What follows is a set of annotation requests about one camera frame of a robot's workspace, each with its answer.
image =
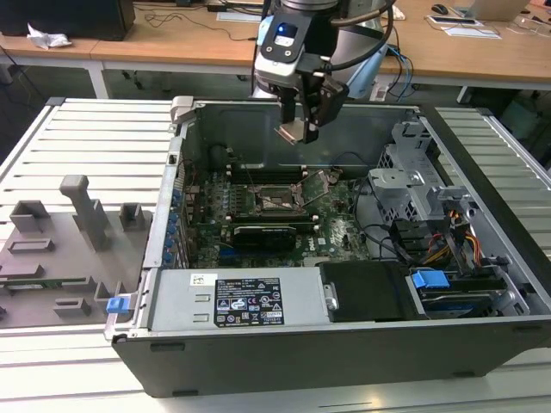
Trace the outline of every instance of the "side panel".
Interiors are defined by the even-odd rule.
[[[550,322],[312,334],[115,340],[155,398],[483,376],[551,335]]]

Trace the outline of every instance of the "warning label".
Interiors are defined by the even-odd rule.
[[[284,324],[279,278],[217,280],[214,305],[218,327]]]

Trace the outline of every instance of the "sticker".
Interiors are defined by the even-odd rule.
[[[215,280],[214,285],[216,285],[214,299],[216,326],[249,327],[285,324],[279,278]]]
[[[193,287],[210,287],[214,285],[217,279],[218,274],[192,274],[189,284]]]

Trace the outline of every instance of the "green circuit board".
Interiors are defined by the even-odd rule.
[[[234,185],[220,174],[211,174],[195,191],[189,228],[195,234],[191,265],[193,268],[261,268],[313,267],[323,261],[365,260],[368,248],[362,243],[351,213],[354,197],[348,181],[338,181],[323,188],[316,176],[304,181],[297,207],[297,198],[289,185]],[[226,219],[255,217],[269,210],[273,214],[305,217],[317,215],[315,231],[299,231],[294,250],[278,254],[239,254],[232,247],[232,229]],[[254,225],[279,225],[279,222]]]

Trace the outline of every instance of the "black plastic cover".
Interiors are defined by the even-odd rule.
[[[406,321],[420,316],[406,283],[408,269],[399,262],[349,261],[319,265],[324,284],[332,284],[338,309],[331,321]]]

